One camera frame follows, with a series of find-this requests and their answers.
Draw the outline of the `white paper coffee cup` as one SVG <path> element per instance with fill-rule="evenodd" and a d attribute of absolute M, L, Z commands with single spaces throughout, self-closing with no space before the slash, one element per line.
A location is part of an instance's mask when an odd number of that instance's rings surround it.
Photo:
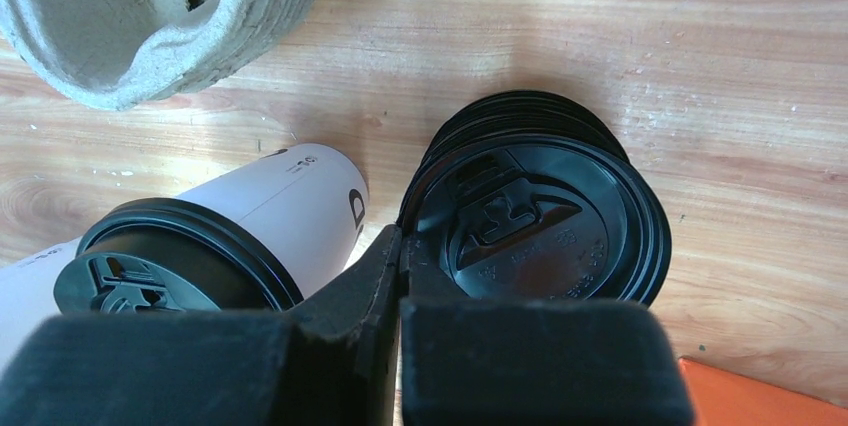
<path fill-rule="evenodd" d="M 280 150 L 178 196 L 153 198 L 198 204 L 246 228 L 283 263 L 304 299 L 343 271 L 369 206 L 366 180 L 355 164 L 315 143 Z M 62 314 L 54 283 L 82 236 L 2 268 L 3 364 L 46 319 Z"/>

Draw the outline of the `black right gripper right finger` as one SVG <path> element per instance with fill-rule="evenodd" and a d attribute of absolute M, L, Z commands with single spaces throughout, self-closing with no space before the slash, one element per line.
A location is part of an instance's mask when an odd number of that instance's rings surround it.
<path fill-rule="evenodd" d="M 491 300 L 461 292 L 427 244 L 402 241 L 401 408 L 408 425 L 690 425 L 658 319 L 632 301 Z"/>

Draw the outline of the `orange and white paper bag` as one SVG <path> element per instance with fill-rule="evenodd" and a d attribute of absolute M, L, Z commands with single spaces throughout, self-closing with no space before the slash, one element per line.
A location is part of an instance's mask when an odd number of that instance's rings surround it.
<path fill-rule="evenodd" d="M 846 425 L 847 410 L 681 358 L 697 425 Z"/>

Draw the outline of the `black plastic cup lid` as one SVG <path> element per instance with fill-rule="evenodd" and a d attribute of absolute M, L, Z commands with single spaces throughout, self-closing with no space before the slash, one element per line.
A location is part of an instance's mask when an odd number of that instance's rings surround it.
<path fill-rule="evenodd" d="M 95 223 L 55 280 L 53 297 L 64 314 L 286 311 L 304 299 L 246 228 L 171 198 L 130 201 Z"/>

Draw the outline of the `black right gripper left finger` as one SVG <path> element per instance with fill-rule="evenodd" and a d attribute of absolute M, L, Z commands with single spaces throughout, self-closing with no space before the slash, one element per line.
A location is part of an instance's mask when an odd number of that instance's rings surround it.
<path fill-rule="evenodd" d="M 286 312 L 53 317 L 1 379 L 5 425 L 388 425 L 401 233 Z"/>

